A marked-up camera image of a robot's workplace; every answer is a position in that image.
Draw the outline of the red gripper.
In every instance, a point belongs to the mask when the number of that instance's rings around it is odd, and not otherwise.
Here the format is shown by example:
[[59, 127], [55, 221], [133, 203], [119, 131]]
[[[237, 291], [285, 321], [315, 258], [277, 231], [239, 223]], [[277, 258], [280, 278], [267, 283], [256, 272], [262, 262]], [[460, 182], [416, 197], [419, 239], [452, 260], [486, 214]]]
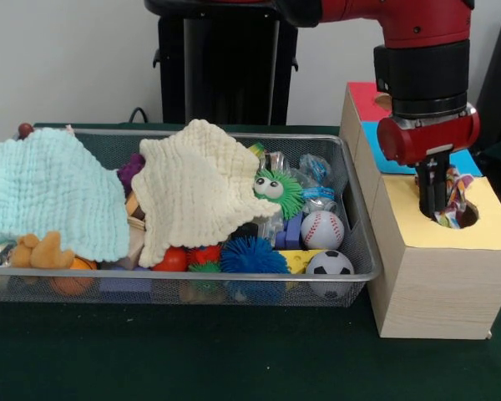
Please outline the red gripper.
[[[377, 140], [387, 160], [399, 165], [416, 165], [419, 209], [425, 216], [442, 212], [448, 204], [447, 172], [449, 153], [465, 150], [475, 143], [480, 132], [477, 110], [468, 106], [459, 114], [434, 119], [382, 119]], [[433, 184], [431, 179], [434, 156]]]

